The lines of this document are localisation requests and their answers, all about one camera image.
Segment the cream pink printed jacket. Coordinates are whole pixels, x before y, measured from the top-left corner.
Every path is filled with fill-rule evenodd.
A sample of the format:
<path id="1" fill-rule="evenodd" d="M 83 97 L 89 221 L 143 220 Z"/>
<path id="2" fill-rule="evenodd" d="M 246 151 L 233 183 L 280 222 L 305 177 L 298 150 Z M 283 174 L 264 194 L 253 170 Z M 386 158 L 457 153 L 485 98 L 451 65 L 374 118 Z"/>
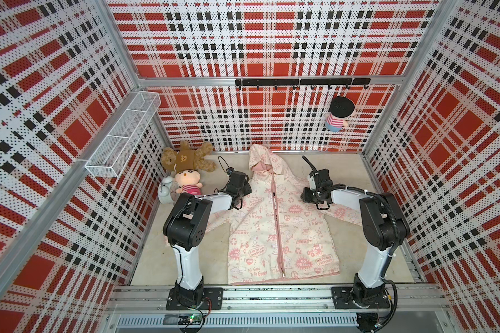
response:
<path id="1" fill-rule="evenodd" d="M 240 209 L 212 213 L 208 230 L 230 226 L 229 284 L 261 284 L 320 278 L 340 273 L 327 215 L 359 226 L 361 214 L 345 205 L 318 210 L 304 203 L 308 181 L 268 148 L 249 150 L 252 192 Z"/>

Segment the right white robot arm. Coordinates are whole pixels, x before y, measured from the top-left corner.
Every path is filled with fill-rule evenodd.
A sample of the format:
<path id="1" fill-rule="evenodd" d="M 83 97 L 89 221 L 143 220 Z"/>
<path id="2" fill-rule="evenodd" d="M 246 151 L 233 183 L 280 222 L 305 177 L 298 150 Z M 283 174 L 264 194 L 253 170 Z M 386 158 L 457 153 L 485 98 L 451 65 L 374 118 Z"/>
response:
<path id="1" fill-rule="evenodd" d="M 362 231 L 368 242 L 361 269 L 354 276 L 346 301 L 360 308 L 384 305 L 386 273 L 397 248 L 410 234 L 410 228 L 397 203 L 389 193 L 375 194 L 357 187 L 334 184 L 329 170 L 311 166 L 309 186 L 301 200 L 318 210 L 343 205 L 361 214 Z"/>

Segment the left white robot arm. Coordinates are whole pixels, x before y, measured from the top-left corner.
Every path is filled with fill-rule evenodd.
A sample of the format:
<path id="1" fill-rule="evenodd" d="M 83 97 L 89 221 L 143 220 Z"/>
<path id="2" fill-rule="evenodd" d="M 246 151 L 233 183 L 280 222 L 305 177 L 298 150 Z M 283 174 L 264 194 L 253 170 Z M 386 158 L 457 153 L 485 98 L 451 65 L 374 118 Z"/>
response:
<path id="1" fill-rule="evenodd" d="M 201 244 L 213 213 L 241 209 L 243 198 L 251 194 L 251 185 L 246 173 L 227 169 L 228 183 L 214 194 L 194 195 L 182 193 L 175 202 L 165 225 L 167 237 L 176 257 L 178 277 L 169 291 L 165 309 L 202 310 L 220 309 L 223 288 L 205 288 L 204 276 L 199 264 Z"/>

